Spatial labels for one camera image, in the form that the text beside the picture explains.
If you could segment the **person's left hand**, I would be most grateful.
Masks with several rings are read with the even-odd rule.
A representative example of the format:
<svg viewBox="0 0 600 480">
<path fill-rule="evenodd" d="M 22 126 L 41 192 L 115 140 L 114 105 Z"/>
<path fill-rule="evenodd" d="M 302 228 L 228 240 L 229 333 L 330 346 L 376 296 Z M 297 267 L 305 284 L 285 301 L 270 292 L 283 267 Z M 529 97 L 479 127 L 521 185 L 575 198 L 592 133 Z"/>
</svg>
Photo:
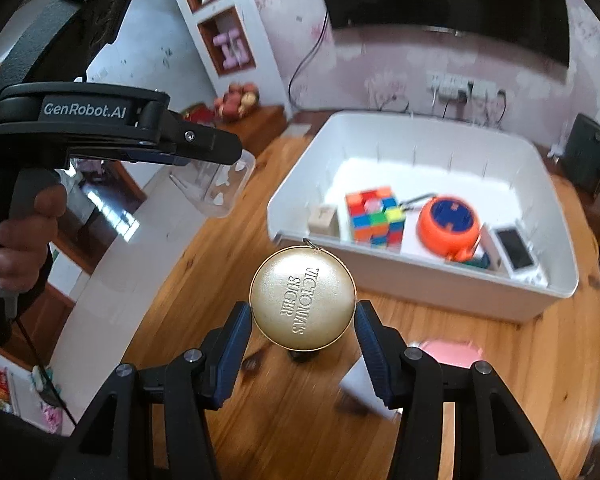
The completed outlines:
<svg viewBox="0 0 600 480">
<path fill-rule="evenodd" d="M 0 224 L 0 289 L 27 292 L 34 286 L 66 203 L 65 188 L 56 184 L 38 193 L 29 217 Z"/>
</svg>

